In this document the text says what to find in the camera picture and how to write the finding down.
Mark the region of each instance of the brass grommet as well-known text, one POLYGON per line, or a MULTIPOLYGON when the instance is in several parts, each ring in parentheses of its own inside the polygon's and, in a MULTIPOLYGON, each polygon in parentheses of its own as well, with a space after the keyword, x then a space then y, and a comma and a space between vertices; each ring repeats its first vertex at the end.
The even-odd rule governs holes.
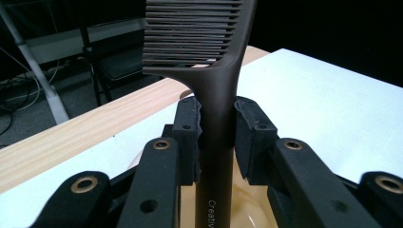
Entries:
POLYGON ((377 185, 385 190, 396 194, 403 194, 403 183, 399 180, 395 180, 386 176, 378 176, 375 178, 375 182, 377 185))
POLYGON ((302 149, 302 144, 295 141, 286 141, 284 143, 285 147, 292 149, 292 150, 300 150, 302 149))
POLYGON ((154 149, 158 149, 158 150, 164 150, 164 149, 169 148, 170 146, 171 146, 171 142, 165 141, 165 140, 156 141, 152 145, 152 147, 154 147, 154 149))
POLYGON ((77 193, 77 194, 82 194, 91 191, 92 189, 95 188, 98 184, 98 179, 95 178, 94 176, 86 176, 77 179, 72 185, 71 185, 71 192, 77 193))

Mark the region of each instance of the black comb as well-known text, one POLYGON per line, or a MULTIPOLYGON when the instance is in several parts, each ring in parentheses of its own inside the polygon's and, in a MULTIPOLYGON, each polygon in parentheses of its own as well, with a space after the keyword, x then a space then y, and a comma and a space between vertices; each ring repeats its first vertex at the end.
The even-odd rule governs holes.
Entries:
POLYGON ((256 4, 256 0, 146 0, 144 74, 184 83, 201 104, 196 227, 230 224, 234 102, 256 4))

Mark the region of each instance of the white surface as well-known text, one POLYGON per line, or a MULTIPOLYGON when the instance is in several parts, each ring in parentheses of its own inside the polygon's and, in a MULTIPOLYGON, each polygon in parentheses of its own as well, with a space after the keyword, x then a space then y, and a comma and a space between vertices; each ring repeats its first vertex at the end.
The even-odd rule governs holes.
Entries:
POLYGON ((244 67, 239 85, 280 137, 310 144, 338 175, 403 177, 403 88, 286 49, 244 67))
MULTIPOLYGON (((239 95, 255 100, 282 138, 310 144, 338 175, 359 181, 367 171, 403 177, 403 89, 289 50, 241 70, 239 95)), ((0 227, 27 227, 70 176, 125 171, 146 142, 173 123, 176 105, 88 149, 0 196, 0 227)))
POLYGON ((176 104, 101 142, 47 172, 0 195, 0 227, 29 227, 48 198, 69 177, 83 171, 101 171, 112 179, 123 173, 145 144, 172 124, 176 104))

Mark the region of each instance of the light wood plank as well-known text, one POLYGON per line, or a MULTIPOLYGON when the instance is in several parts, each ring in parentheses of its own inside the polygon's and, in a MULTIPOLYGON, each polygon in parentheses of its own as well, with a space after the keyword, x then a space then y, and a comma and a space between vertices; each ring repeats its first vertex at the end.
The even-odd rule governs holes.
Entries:
MULTIPOLYGON (((268 52, 248 47, 246 65, 268 52)), ((176 103, 188 88, 163 79, 0 150, 0 193, 176 103)))

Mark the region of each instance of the cable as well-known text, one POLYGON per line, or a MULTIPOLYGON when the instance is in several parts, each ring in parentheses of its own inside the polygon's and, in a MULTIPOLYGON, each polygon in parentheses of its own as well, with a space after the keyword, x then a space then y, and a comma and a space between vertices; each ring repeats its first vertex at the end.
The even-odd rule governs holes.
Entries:
POLYGON ((13 59, 17 64, 21 65, 21 67, 23 67, 24 69, 27 70, 27 72, 30 72, 30 70, 23 64, 21 64, 20 61, 18 61, 16 58, 14 58, 14 56, 10 55, 8 52, 6 52, 2 47, 0 47, 1 50, 3 50, 4 53, 6 53, 11 59, 13 59))
POLYGON ((10 129, 11 125, 12 125, 12 112, 7 111, 7 110, 4 110, 4 111, 6 111, 7 113, 9 113, 9 115, 10 115, 10 122, 9 122, 9 125, 8 125, 3 131, 0 132, 0 136, 2 136, 4 133, 6 133, 6 131, 8 131, 8 130, 10 129))

